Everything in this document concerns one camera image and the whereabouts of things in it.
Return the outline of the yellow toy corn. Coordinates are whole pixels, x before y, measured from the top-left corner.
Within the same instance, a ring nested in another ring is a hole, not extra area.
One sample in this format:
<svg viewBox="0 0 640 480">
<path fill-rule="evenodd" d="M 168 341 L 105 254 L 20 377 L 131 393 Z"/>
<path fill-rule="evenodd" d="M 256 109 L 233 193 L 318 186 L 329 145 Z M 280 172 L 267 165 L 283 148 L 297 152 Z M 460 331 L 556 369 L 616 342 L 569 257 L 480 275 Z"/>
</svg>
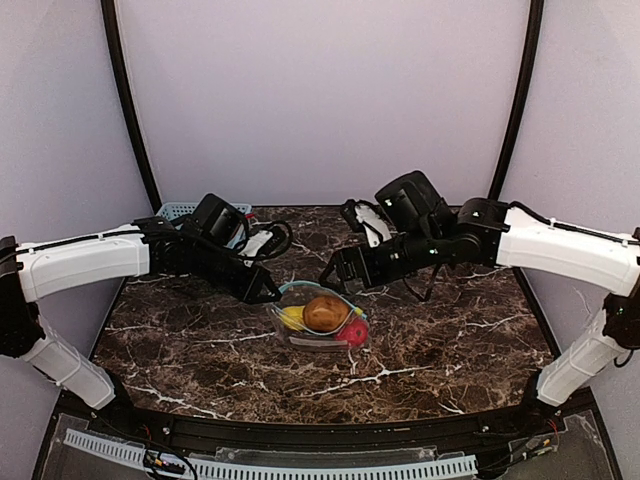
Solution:
<svg viewBox="0 0 640 480">
<path fill-rule="evenodd" d="M 289 306 L 279 312 L 279 318 L 287 329 L 302 331 L 305 328 L 303 313 L 304 306 Z"/>
</svg>

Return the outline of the brown toy potato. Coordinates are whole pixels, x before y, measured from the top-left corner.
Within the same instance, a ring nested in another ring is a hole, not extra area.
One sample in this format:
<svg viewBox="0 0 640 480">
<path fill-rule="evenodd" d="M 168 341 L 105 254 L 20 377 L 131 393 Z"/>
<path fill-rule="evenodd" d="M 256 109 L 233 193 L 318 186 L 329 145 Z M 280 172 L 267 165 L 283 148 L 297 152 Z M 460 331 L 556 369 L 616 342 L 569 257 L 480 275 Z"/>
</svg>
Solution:
<svg viewBox="0 0 640 480">
<path fill-rule="evenodd" d="M 322 295 L 304 306 L 305 326 L 318 332 L 331 332 L 340 327 L 350 313 L 349 306 L 340 298 Z"/>
</svg>

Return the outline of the red toy fruit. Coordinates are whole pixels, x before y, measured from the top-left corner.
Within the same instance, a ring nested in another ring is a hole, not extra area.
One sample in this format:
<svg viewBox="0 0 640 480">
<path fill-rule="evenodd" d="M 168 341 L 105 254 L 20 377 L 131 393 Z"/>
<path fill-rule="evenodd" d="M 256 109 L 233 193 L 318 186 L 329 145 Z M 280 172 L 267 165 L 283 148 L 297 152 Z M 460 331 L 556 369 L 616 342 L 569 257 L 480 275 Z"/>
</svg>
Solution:
<svg viewBox="0 0 640 480">
<path fill-rule="evenodd" d="M 356 348 L 365 344 L 368 337 L 368 324 L 364 320 L 356 319 L 341 329 L 335 335 L 335 340 L 342 342 L 349 348 Z"/>
</svg>

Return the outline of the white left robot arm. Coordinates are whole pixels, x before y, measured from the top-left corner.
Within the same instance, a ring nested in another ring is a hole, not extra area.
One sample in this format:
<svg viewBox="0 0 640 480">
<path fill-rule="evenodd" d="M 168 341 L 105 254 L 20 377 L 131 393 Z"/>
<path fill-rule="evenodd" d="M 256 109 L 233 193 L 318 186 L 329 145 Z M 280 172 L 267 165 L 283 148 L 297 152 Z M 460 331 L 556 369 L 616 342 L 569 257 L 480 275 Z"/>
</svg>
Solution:
<svg viewBox="0 0 640 480">
<path fill-rule="evenodd" d="M 285 250 L 281 229 L 252 231 L 247 215 L 214 194 L 187 214 L 150 216 L 45 242 L 1 240 L 1 354 L 22 360 L 93 410 L 117 402 L 116 379 L 45 318 L 42 301 L 144 276 L 194 276 L 248 305 L 280 299 L 264 267 Z"/>
</svg>

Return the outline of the clear zip top bag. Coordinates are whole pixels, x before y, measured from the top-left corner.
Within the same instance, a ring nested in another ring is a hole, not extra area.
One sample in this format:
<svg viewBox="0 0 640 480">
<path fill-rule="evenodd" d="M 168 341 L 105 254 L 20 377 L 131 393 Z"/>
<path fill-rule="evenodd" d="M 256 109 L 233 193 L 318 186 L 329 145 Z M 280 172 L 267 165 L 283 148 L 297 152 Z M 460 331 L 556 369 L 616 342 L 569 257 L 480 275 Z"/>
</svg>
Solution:
<svg viewBox="0 0 640 480">
<path fill-rule="evenodd" d="M 289 282 L 280 293 L 267 312 L 285 347 L 338 352 L 358 350 L 369 342 L 367 315 L 339 293 L 310 281 Z"/>
</svg>

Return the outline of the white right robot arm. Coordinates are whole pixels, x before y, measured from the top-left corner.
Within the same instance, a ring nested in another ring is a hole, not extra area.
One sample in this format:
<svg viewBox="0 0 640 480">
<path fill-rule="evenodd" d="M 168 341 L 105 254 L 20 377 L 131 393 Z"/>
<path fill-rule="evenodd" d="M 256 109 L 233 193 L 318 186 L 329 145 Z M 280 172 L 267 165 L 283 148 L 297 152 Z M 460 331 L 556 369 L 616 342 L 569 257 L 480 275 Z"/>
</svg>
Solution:
<svg viewBox="0 0 640 480">
<path fill-rule="evenodd" d="M 561 406 L 621 354 L 638 350 L 638 236 L 545 218 L 519 202 L 474 198 L 459 210 L 443 200 L 381 204 L 396 234 L 336 251 L 319 277 L 322 285 L 339 292 L 351 282 L 373 288 L 426 267 L 469 263 L 544 272 L 605 292 L 591 324 L 534 376 L 532 406 Z"/>
</svg>

